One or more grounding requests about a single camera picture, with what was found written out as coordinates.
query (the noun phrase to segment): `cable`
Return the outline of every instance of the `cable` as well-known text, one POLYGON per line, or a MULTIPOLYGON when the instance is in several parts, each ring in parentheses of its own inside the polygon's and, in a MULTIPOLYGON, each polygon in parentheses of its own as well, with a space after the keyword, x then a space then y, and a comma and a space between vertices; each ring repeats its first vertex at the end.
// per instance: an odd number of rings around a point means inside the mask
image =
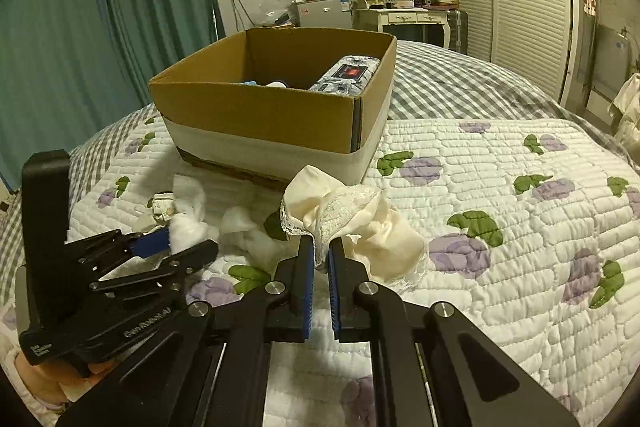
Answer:
MULTIPOLYGON (((244 7, 244 4, 242 3, 242 0, 238 0, 238 2, 240 3, 240 7, 242 8, 244 15, 246 15, 246 18, 249 19, 251 26, 255 26, 255 22, 249 16, 249 13, 247 12, 246 8, 244 7)), ((242 15, 238 12, 238 7, 236 6, 236 0, 231 0, 231 8, 233 9, 233 12, 234 12, 234 19, 236 21, 236 30, 240 31, 240 28, 238 26, 238 16, 239 16, 240 22, 242 23, 242 29, 244 30, 245 29, 244 21, 242 20, 242 15)))

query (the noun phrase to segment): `clothing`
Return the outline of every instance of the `clothing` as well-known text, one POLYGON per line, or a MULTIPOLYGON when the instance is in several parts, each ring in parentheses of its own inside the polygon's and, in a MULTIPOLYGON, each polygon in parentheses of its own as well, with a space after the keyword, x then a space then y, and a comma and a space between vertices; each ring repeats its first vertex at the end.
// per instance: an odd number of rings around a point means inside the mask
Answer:
POLYGON ((346 187, 313 166, 290 182, 280 218, 290 235, 315 238, 316 268, 323 268, 329 243, 346 236, 345 253, 361 261, 374 280, 400 277, 415 266, 424 239, 387 203, 378 187, 346 187))

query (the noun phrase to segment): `quilted bedspread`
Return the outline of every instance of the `quilted bedspread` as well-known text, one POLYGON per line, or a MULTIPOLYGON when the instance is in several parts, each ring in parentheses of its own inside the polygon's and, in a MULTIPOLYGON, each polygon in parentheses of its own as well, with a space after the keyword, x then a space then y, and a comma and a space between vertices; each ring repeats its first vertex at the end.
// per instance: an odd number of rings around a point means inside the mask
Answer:
MULTIPOLYGON (((261 223, 280 201, 182 162, 156 117, 76 204, 69 239, 129 232, 176 172, 203 183, 211 224, 235 204, 261 223)), ((569 121, 401 120, 386 123, 364 183, 381 187, 428 245, 391 283, 402 298, 452 302, 581 425, 597 425, 640 362, 632 168, 569 121)), ((242 252, 225 256, 203 280, 228 278, 229 261, 250 264, 242 252)), ((310 340, 273 347, 264 425, 373 425, 369 349, 333 340, 326 276, 314 286, 310 340)))

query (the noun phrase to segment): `green leaf print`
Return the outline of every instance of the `green leaf print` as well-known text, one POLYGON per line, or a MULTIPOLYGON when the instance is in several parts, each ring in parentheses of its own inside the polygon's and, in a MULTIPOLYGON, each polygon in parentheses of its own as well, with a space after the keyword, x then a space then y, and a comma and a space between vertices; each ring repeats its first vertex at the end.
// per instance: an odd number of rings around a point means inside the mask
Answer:
POLYGON ((264 286, 271 280, 271 275, 264 270, 244 264, 236 264, 229 268, 229 275, 240 280, 234 285, 238 295, 247 293, 258 286, 264 286))
POLYGON ((542 156, 545 153, 540 149, 540 142, 535 134, 530 134, 524 139, 524 147, 529 149, 531 152, 536 153, 538 156, 542 156))
POLYGON ((600 279, 600 287, 596 290, 589 308, 597 310, 613 297, 616 292, 625 285, 625 276, 620 264, 607 261, 602 267, 603 277, 600 279))
POLYGON ((624 178, 615 178, 612 176, 607 179, 607 185, 609 185, 611 192, 613 192, 613 195, 618 198, 622 196, 628 184, 629 182, 624 178))
POLYGON ((394 173, 394 169, 400 169, 404 166, 404 162, 414 157, 412 151, 394 152, 385 154, 378 160, 376 168, 383 176, 390 176, 394 173))
POLYGON ((234 290, 238 295, 242 295, 243 293, 249 293, 254 288, 264 286, 264 283, 260 283, 257 281, 252 281, 249 279, 244 279, 236 284, 234 284, 234 290))
POLYGON ((250 280, 261 284, 267 284, 271 280, 271 275, 264 270, 255 266, 247 266, 246 264, 236 264, 229 268, 228 273, 236 279, 250 280))
POLYGON ((264 220, 264 229, 266 230, 267 235, 272 239, 277 239, 278 241, 287 240, 287 233, 284 232, 280 223, 279 210, 277 210, 273 214, 270 214, 269 217, 264 220))
POLYGON ((516 194, 524 194, 524 192, 527 192, 531 187, 538 188, 542 182, 549 180, 552 177, 553 176, 543 176, 542 174, 518 176, 516 181, 513 182, 513 188, 515 188, 516 194))
POLYGON ((448 225, 458 227, 460 230, 468 229, 468 237, 479 237, 490 247, 499 247, 504 238, 495 221, 482 210, 468 210, 462 214, 454 214, 449 217, 448 225))

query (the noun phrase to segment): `metal screw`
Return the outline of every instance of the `metal screw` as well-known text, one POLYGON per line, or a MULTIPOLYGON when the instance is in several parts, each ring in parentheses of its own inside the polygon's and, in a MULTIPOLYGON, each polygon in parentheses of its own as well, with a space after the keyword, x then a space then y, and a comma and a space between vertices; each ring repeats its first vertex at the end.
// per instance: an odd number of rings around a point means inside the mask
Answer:
POLYGON ((203 301, 196 301, 189 304, 187 308, 191 317, 203 317, 209 313, 209 305, 203 301))
POLYGON ((360 293, 364 293, 364 295, 375 295, 378 293, 378 289, 378 285, 371 281, 358 284, 358 290, 360 290, 360 293))
POLYGON ((448 302, 437 302, 433 305, 433 311, 435 311, 440 317, 450 317, 455 312, 455 309, 448 302))
POLYGON ((271 281, 264 286, 264 289, 271 295, 280 295, 287 287, 280 281, 271 281))

